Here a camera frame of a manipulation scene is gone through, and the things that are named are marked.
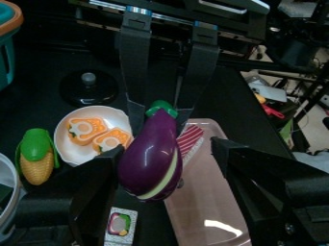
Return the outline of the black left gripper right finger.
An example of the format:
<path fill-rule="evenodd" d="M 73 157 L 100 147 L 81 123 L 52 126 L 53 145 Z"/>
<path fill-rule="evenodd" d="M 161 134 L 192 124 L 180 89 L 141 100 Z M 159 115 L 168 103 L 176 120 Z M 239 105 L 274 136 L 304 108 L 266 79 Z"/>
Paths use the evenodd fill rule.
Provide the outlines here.
<path fill-rule="evenodd" d="M 251 246 L 329 246 L 329 174 L 215 136 L 211 151 Z"/>

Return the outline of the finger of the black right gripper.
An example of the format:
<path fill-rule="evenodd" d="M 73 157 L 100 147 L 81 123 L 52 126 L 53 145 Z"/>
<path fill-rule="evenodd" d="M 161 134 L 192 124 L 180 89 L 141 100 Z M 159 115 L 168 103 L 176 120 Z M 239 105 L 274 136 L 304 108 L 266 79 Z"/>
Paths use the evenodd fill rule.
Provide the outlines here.
<path fill-rule="evenodd" d="M 144 124 L 151 11 L 126 6 L 118 32 L 118 60 L 132 134 Z"/>
<path fill-rule="evenodd" d="M 217 28 L 213 24 L 195 21 L 191 31 L 189 49 L 185 67 L 177 79 L 176 119 L 181 130 L 193 106 L 212 78 L 219 47 L 216 44 Z"/>

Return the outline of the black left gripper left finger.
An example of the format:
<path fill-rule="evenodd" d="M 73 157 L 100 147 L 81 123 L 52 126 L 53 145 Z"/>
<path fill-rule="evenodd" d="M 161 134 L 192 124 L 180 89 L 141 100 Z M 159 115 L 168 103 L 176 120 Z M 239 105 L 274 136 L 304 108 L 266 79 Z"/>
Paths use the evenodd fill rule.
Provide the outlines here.
<path fill-rule="evenodd" d="M 121 153 L 114 147 L 28 191 L 10 246 L 102 246 Z"/>

